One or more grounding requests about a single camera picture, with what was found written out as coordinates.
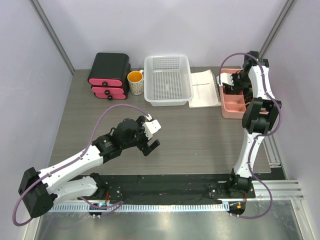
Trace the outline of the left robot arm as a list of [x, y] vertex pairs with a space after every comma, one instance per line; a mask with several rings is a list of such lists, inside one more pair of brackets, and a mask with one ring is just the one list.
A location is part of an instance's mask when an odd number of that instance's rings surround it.
[[97, 173], [92, 173], [82, 180], [74, 180], [81, 173], [103, 165], [119, 157], [122, 151], [136, 147], [144, 156], [148, 156], [160, 145], [155, 140], [149, 141], [161, 129], [158, 120], [151, 116], [139, 116], [134, 120], [126, 118], [110, 132], [90, 142], [89, 146], [68, 159], [36, 170], [27, 169], [20, 182], [18, 193], [22, 197], [30, 217], [37, 218], [47, 213], [54, 205], [64, 201], [93, 197], [102, 199], [108, 186]]

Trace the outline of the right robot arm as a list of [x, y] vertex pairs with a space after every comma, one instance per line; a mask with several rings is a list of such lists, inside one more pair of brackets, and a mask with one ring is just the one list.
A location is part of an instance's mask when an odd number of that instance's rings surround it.
[[[258, 52], [244, 54], [243, 69], [239, 73], [240, 80], [250, 81], [253, 98], [242, 117], [244, 140], [239, 158], [231, 170], [229, 179], [224, 183], [209, 184], [210, 198], [240, 199], [255, 197], [252, 180], [256, 178], [253, 166], [260, 144], [267, 136], [273, 135], [282, 122], [282, 103], [275, 99], [269, 82], [269, 62], [259, 59]], [[154, 107], [178, 106], [181, 100], [157, 99], [161, 91], [157, 83], [163, 81], [161, 74], [170, 74], [180, 70], [183, 56], [148, 56], [144, 60], [144, 98]]]

